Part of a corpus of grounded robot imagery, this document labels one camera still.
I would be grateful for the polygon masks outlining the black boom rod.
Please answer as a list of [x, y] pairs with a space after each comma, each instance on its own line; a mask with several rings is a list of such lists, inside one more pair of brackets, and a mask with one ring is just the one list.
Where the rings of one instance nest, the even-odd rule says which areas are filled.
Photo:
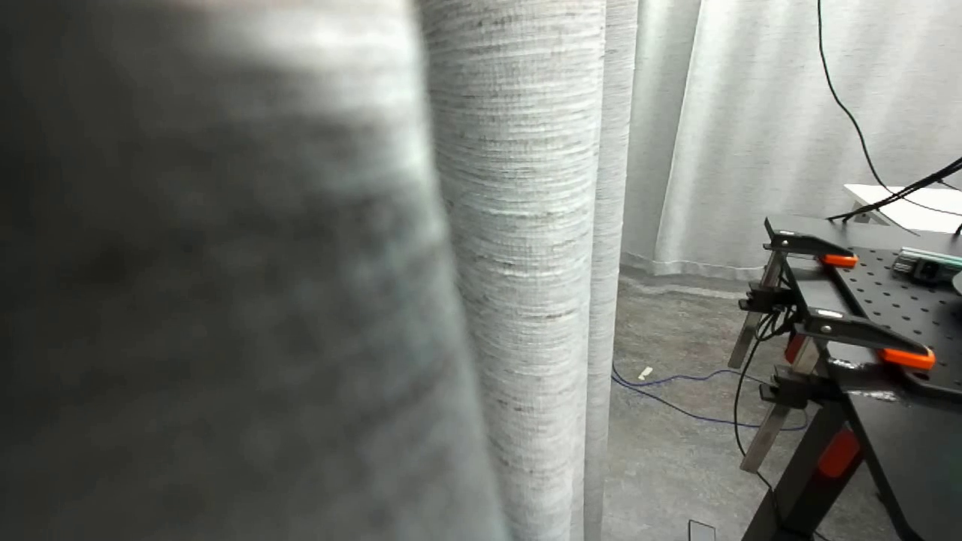
[[854, 217], [874, 213], [874, 210], [880, 210], [880, 207], [886, 207], [886, 204], [905, 201], [908, 195], [914, 195], [914, 193], [919, 193], [919, 189], [926, 189], [926, 187], [931, 187], [931, 183], [940, 183], [940, 179], [952, 178], [955, 171], [962, 171], [962, 156], [955, 156], [952, 162], [946, 162], [943, 168], [939, 168], [939, 171], [931, 171], [931, 175], [926, 175], [926, 178], [919, 178], [919, 179], [912, 179], [912, 183], [902, 187], [902, 189], [884, 187], [884, 189], [886, 189], [884, 197], [869, 201], [869, 204], [858, 204], [858, 207], [843, 210], [843, 213], [828, 213], [826, 219], [828, 219], [828, 222], [846, 222], [846, 219], [854, 219]]

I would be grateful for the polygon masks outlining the grey fabric curtain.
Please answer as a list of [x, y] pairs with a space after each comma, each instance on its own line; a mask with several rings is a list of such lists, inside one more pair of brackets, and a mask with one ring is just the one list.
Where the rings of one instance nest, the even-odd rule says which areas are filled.
[[601, 541], [640, 0], [0, 0], [0, 541]]

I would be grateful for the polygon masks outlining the black perforated work table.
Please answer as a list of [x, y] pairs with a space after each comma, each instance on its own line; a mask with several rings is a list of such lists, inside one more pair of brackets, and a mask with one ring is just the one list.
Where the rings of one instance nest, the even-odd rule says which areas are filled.
[[740, 300], [737, 374], [775, 340], [755, 471], [792, 408], [811, 414], [743, 541], [813, 541], [856, 471], [869, 471], [898, 541], [962, 541], [960, 241], [870, 222], [768, 217], [768, 259]]

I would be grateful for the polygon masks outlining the white paper sheet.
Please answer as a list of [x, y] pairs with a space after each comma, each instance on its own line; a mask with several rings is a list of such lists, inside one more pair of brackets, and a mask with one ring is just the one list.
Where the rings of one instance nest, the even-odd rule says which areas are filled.
[[[846, 183], [843, 193], [856, 204], [869, 204], [869, 207], [886, 197], [884, 187], [869, 187], [869, 183]], [[926, 187], [880, 210], [870, 207], [870, 217], [908, 232], [952, 236], [962, 226], [962, 193], [951, 187]]]

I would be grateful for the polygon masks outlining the orange clamp on table front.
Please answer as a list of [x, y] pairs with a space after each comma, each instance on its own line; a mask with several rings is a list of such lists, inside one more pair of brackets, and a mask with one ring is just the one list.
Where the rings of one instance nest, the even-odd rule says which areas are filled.
[[939, 365], [939, 354], [928, 347], [912, 338], [902, 338], [884, 326], [874, 326], [869, 318], [832, 318], [832, 316], [813, 313], [803, 323], [803, 328], [821, 342], [865, 347], [884, 365], [894, 365], [902, 370], [931, 374]]

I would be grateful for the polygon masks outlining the orange clamp on table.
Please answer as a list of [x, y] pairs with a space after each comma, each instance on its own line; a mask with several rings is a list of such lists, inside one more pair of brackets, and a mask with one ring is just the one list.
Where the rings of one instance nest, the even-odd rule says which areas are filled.
[[792, 236], [792, 232], [775, 236], [771, 249], [813, 257], [824, 268], [849, 271], [858, 266], [858, 259], [849, 249], [841, 249], [838, 243], [828, 243], [828, 241], [811, 238], [811, 236]]
[[869, 318], [832, 318], [832, 316], [813, 313], [803, 323], [803, 328], [821, 342], [865, 347], [884, 365], [894, 365], [902, 370], [931, 374], [939, 365], [939, 354], [928, 347], [912, 338], [902, 338], [884, 326], [874, 326]]

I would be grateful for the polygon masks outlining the orange clamp on table rear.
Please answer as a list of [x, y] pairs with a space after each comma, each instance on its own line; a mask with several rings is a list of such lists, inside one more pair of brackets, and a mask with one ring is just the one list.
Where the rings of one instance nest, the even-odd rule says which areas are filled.
[[824, 268], [849, 271], [858, 266], [858, 259], [849, 249], [841, 249], [838, 243], [828, 243], [828, 241], [811, 238], [811, 236], [792, 236], [792, 232], [775, 236], [771, 249], [813, 257]]

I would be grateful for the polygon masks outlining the white background curtain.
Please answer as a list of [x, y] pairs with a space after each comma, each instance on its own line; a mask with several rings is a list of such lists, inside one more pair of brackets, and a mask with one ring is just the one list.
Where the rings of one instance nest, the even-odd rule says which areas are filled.
[[962, 0], [640, 0], [623, 261], [740, 284], [759, 222], [962, 153]]

